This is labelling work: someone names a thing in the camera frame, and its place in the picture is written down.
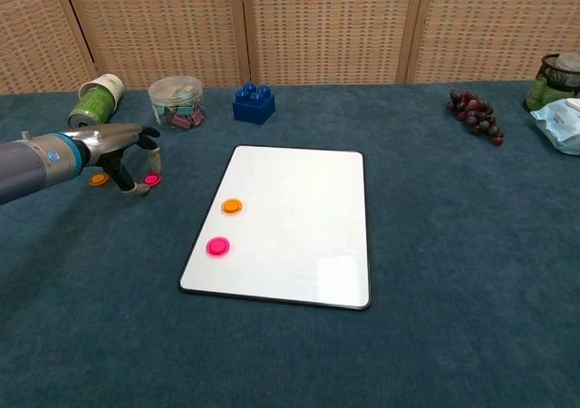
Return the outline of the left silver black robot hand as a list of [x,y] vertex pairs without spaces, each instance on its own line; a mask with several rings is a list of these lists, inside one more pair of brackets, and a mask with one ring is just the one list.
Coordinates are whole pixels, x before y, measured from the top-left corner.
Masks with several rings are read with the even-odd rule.
[[112,123],[84,126],[67,135],[86,147],[88,154],[84,166],[101,168],[125,194],[143,195],[150,191],[151,185],[138,183],[121,163],[124,152],[131,146],[138,146],[148,154],[150,171],[161,174],[160,147],[155,139],[160,132],[150,126],[136,123]]

